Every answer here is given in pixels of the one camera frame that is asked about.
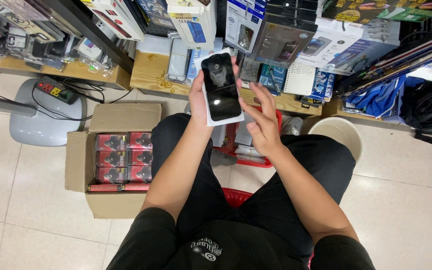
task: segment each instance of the red plastic basket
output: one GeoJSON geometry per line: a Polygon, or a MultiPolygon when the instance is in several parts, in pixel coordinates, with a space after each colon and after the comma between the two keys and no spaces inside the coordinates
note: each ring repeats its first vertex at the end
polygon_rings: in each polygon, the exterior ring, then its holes
{"type": "MultiPolygon", "coordinates": [[[[254,106],[258,111],[262,112],[262,107],[256,107],[254,106]]],[[[277,118],[277,124],[278,124],[278,130],[281,131],[281,123],[283,121],[283,116],[281,115],[281,112],[279,110],[276,110],[276,118],[277,118]]],[[[226,136],[227,136],[227,145],[223,145],[222,147],[214,147],[214,149],[219,150],[223,153],[229,154],[231,156],[236,156],[234,151],[237,147],[234,146],[234,139],[236,138],[236,131],[238,130],[239,123],[231,123],[226,125],[226,136]]],[[[261,167],[261,168],[271,168],[273,167],[273,164],[267,159],[264,158],[265,162],[260,161],[254,161],[254,160],[247,160],[247,159],[237,159],[237,164],[241,165],[248,165],[248,166],[254,166],[254,167],[261,167]]]]}

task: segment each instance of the tempered glass screen protector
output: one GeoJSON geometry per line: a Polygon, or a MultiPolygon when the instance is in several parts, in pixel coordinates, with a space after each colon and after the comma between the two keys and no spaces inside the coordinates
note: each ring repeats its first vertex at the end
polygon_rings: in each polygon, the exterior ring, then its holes
{"type": "Polygon", "coordinates": [[[241,106],[230,54],[214,54],[202,60],[201,70],[211,119],[220,121],[239,116],[241,106]]]}

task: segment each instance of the printed logo on shirt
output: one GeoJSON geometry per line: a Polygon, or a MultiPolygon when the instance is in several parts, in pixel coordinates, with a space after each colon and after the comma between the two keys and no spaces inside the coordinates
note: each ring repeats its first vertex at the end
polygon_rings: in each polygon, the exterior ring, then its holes
{"type": "Polygon", "coordinates": [[[201,256],[209,261],[216,261],[216,257],[221,255],[223,251],[222,248],[219,248],[217,243],[207,237],[201,238],[198,241],[193,241],[191,243],[191,250],[194,253],[201,254],[201,256]]]}

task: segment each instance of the power cord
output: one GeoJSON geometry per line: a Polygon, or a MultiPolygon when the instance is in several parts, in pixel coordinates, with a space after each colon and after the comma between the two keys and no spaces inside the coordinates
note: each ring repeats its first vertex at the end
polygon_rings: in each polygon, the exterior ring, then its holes
{"type": "MultiPolygon", "coordinates": [[[[89,91],[97,91],[97,92],[100,92],[101,95],[102,95],[102,97],[103,97],[103,103],[104,103],[105,97],[104,97],[104,94],[103,94],[103,90],[104,90],[104,89],[102,88],[102,85],[97,85],[97,84],[88,83],[88,82],[85,82],[85,83],[87,83],[87,85],[89,85],[89,86],[90,86],[91,88],[93,88],[93,89],[86,89],[86,88],[82,88],[82,87],[79,87],[79,86],[75,86],[75,87],[76,87],[76,88],[79,88],[79,89],[83,89],[83,90],[89,90],[89,91]]],[[[33,97],[33,101],[35,101],[37,105],[39,105],[39,106],[42,107],[43,109],[47,110],[48,112],[53,113],[53,114],[57,114],[57,115],[63,117],[63,118],[56,118],[56,117],[53,117],[53,116],[51,116],[51,115],[45,113],[44,111],[41,111],[41,110],[39,110],[39,109],[36,109],[36,111],[38,111],[38,112],[40,112],[40,113],[42,113],[42,114],[45,114],[45,115],[47,115],[48,117],[50,117],[50,118],[52,118],[52,119],[56,119],[56,120],[67,120],[67,121],[86,121],[86,120],[89,120],[89,119],[91,119],[91,118],[93,117],[93,115],[90,115],[90,116],[87,116],[87,117],[85,117],[85,118],[75,119],[75,118],[71,118],[71,117],[65,116],[65,115],[63,115],[63,114],[60,114],[60,113],[58,113],[58,112],[51,111],[50,109],[48,109],[48,108],[44,107],[43,105],[41,105],[41,103],[39,103],[39,102],[35,99],[35,96],[34,96],[34,90],[35,90],[35,89],[36,89],[36,83],[34,84],[33,89],[32,89],[32,91],[31,91],[31,96],[33,97]]],[[[129,95],[129,94],[132,92],[132,90],[133,90],[133,88],[131,88],[131,89],[130,89],[126,94],[124,94],[123,96],[121,96],[121,97],[118,98],[117,100],[111,101],[110,104],[111,104],[111,103],[114,103],[114,102],[116,102],[116,101],[119,101],[119,100],[121,100],[121,99],[123,99],[124,97],[126,97],[127,95],[129,95]]],[[[11,100],[11,99],[9,99],[9,98],[7,98],[7,97],[4,97],[4,96],[2,96],[2,95],[0,95],[0,98],[5,99],[5,100],[7,100],[7,101],[13,101],[13,100],[11,100]]]]}

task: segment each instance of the tile floor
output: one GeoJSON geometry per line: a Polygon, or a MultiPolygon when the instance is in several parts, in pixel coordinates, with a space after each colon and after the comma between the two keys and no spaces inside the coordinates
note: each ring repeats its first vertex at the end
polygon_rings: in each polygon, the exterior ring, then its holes
{"type": "MultiPolygon", "coordinates": [[[[0,95],[14,98],[26,79],[0,74],[0,95]]],[[[108,89],[106,100],[123,94],[108,89]]],[[[161,102],[164,115],[186,105],[136,91],[122,100],[135,101],[161,102]]],[[[16,143],[8,125],[0,113],[0,270],[105,269],[132,220],[94,219],[82,193],[64,190],[65,148],[16,143]]],[[[357,127],[365,150],[341,207],[376,269],[432,269],[432,145],[406,132],[357,127]]],[[[214,172],[223,187],[255,192],[274,169],[214,172]]]]}

